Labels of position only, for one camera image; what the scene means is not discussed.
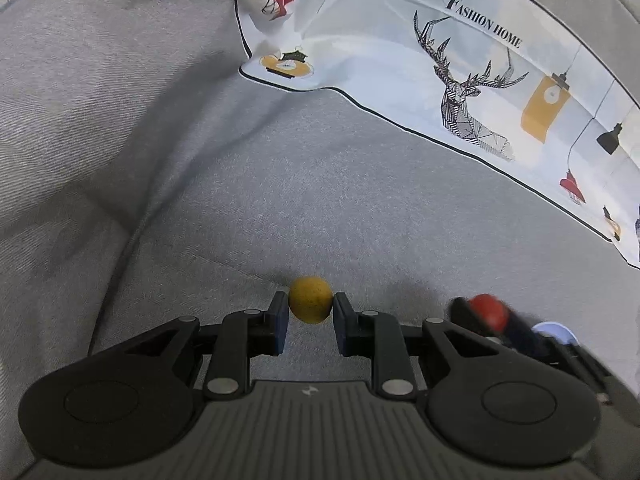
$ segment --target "gray fabric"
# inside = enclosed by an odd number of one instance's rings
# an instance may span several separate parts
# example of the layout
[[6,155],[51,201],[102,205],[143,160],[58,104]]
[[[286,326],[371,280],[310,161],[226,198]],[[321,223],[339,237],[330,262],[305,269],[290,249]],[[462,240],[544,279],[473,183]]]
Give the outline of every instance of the gray fabric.
[[[639,0],[541,1],[640,95]],[[242,78],[232,0],[18,0],[0,30],[0,478],[31,459],[20,395],[86,354],[103,300],[97,349],[265,307],[300,274],[413,323],[489,291],[568,324],[637,389],[640,280],[613,247],[333,91]],[[295,319],[285,354],[254,363],[309,370],[368,372],[330,323]]]

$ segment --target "white logo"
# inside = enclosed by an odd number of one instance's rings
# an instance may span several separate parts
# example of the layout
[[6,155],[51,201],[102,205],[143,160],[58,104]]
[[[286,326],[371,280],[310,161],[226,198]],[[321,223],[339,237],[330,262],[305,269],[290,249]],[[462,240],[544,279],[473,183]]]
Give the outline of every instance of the white logo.
[[312,386],[310,384],[306,390],[300,390],[300,391],[304,393],[307,397],[311,397],[313,394],[318,393],[320,390],[318,390],[315,386]]

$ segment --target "deer illustration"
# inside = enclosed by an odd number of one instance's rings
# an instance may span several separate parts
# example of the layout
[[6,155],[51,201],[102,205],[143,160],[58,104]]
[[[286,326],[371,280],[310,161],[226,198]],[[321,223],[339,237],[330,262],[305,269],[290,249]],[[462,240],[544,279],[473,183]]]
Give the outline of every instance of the deer illustration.
[[495,77],[493,81],[489,81],[491,73],[491,60],[486,66],[486,70],[482,75],[476,74],[469,77],[462,83],[456,81],[449,72],[449,61],[444,55],[444,50],[449,44],[451,38],[447,38],[437,49],[433,47],[435,40],[431,39],[431,31],[436,23],[448,20],[449,16],[427,22],[424,29],[420,31],[418,26],[418,11],[414,14],[414,30],[418,44],[429,54],[431,59],[436,62],[433,67],[436,75],[445,84],[446,88],[442,97],[442,124],[452,134],[461,139],[468,140],[476,146],[480,146],[494,155],[501,156],[506,160],[513,159],[513,151],[506,137],[492,132],[489,128],[481,124],[478,120],[469,115],[466,109],[466,98],[476,97],[480,95],[481,86],[489,88],[508,88],[522,81],[529,72],[521,75],[519,78],[511,81],[513,75],[513,66],[511,65],[511,54],[507,49],[507,57],[509,59],[509,67],[502,75]]

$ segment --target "black border line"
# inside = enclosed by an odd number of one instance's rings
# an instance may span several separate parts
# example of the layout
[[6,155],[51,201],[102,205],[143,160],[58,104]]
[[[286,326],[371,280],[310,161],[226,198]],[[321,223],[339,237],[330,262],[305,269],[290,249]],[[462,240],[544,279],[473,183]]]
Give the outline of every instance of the black border line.
[[[612,78],[614,79],[614,81],[616,81],[621,87],[622,89],[626,92],[626,94],[629,96],[629,98],[636,104],[637,107],[640,108],[640,105],[638,105],[638,102],[636,102],[636,100],[633,98],[633,96],[628,92],[628,90],[626,89],[626,87],[616,78],[616,76],[613,74],[613,72],[609,69],[609,67],[602,62],[602,60],[593,52],[593,50],[591,50],[582,40],[580,37],[578,37],[577,34],[575,34],[569,27],[567,27],[561,20],[559,20],[558,18],[556,18],[556,16],[551,13],[548,9],[546,9],[544,6],[541,6],[539,3],[537,3],[535,0],[529,0],[530,2],[532,2],[533,4],[535,4],[536,6],[538,6],[540,9],[544,10],[547,14],[549,14],[553,19],[555,19],[558,23],[560,23],[560,25],[562,25],[567,31],[569,31],[570,34],[572,34],[574,36],[574,38],[576,40],[578,40],[578,42],[585,47],[592,56],[595,57],[595,59],[607,70],[607,72],[609,72],[609,75],[612,76]],[[240,32],[240,37],[242,39],[242,46],[244,47],[244,51],[247,54],[247,57],[249,59],[251,59],[253,57],[253,54],[251,52],[251,48],[249,47],[249,44],[246,42],[246,38],[244,37],[244,32],[242,32],[242,27],[240,25],[240,15],[239,15],[239,11],[238,11],[238,0],[234,0],[234,10],[236,13],[236,20],[238,22],[238,31]],[[398,128],[400,128],[401,130],[409,133],[409,134],[413,134],[417,137],[421,137],[423,139],[429,140],[431,142],[433,142],[434,144],[437,144],[439,146],[442,146],[443,148],[447,148],[455,153],[458,153],[459,155],[463,155],[466,156],[468,158],[471,158],[472,160],[476,160],[478,162],[480,162],[481,164],[484,164],[485,166],[491,168],[492,170],[496,171],[497,173],[500,173],[503,176],[508,177],[509,179],[511,179],[513,182],[516,182],[517,184],[520,184],[520,186],[522,186],[523,188],[527,189],[528,191],[532,192],[533,194],[539,196],[540,198],[542,198],[543,200],[545,200],[546,202],[550,203],[551,205],[554,205],[555,207],[557,207],[559,210],[563,211],[565,214],[569,215],[571,218],[573,218],[575,221],[579,222],[580,224],[582,224],[584,227],[586,227],[588,230],[592,231],[593,233],[597,234],[598,236],[600,236],[603,240],[609,242],[610,244],[613,245],[613,241],[607,237],[606,235],[604,235],[603,233],[601,233],[600,231],[598,231],[595,227],[591,226],[590,224],[588,224],[587,222],[585,222],[584,220],[582,220],[580,217],[576,216],[575,214],[573,214],[571,211],[569,211],[568,209],[566,209],[564,206],[560,205],[558,202],[555,202],[554,200],[552,200],[550,197],[542,194],[542,192],[538,191],[537,189],[534,189],[533,187],[529,186],[529,184],[525,184],[523,181],[517,179],[516,177],[514,177],[513,175],[507,173],[504,170],[501,170],[500,168],[497,168],[496,166],[494,166],[493,164],[491,164],[489,161],[484,160],[484,158],[481,158],[478,155],[475,155],[473,153],[469,153],[469,152],[465,152],[464,150],[461,150],[455,146],[452,146],[450,144],[447,144],[446,142],[443,142],[441,140],[438,139],[434,139],[433,137],[427,136],[426,134],[420,133],[416,130],[412,130],[411,128],[407,128],[406,126],[402,126],[402,124],[396,123],[395,121],[389,119],[388,117],[385,117],[384,115],[376,112],[375,110],[372,110],[371,108],[367,108],[366,106],[361,105],[359,102],[356,101],[356,99],[354,99],[353,97],[351,97],[349,94],[347,94],[347,92],[345,92],[344,90],[337,88],[335,86],[321,86],[318,88],[311,88],[308,90],[301,90],[298,88],[289,88],[283,85],[279,85],[277,83],[271,82],[271,81],[267,81],[265,79],[260,79],[257,78],[255,76],[249,75],[247,74],[244,70],[242,70],[242,66],[238,67],[238,73],[243,76],[246,79],[249,79],[250,81],[254,81],[256,83],[260,83],[266,86],[271,86],[273,88],[278,88],[280,90],[284,90],[287,92],[300,92],[300,93],[305,93],[305,92],[314,92],[316,90],[333,90],[334,92],[337,92],[338,94],[340,94],[341,96],[343,96],[345,99],[347,99],[347,101],[351,102],[351,104],[353,104],[355,107],[359,108],[360,110],[363,110],[364,112],[368,112],[374,116],[376,116],[379,119],[382,119],[383,121],[386,121],[390,124],[392,124],[393,126],[396,126]],[[618,252],[618,254],[620,255],[620,257],[626,262],[626,264],[629,267],[633,267],[634,269],[638,269],[640,270],[639,266],[636,266],[635,264],[632,264],[631,262],[629,262],[624,255],[622,254],[622,252],[620,252],[618,250],[618,248],[616,248],[616,251]]]

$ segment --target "black lamp print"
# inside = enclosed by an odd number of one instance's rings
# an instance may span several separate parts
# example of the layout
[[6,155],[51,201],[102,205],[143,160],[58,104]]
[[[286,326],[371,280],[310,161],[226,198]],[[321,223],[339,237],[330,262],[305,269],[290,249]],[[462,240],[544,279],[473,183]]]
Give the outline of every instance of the black lamp print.
[[620,145],[618,136],[621,131],[622,124],[618,123],[613,127],[613,130],[610,132],[604,132],[598,137],[598,144],[605,152],[609,153],[609,155],[613,155],[613,152],[615,152],[616,148]]

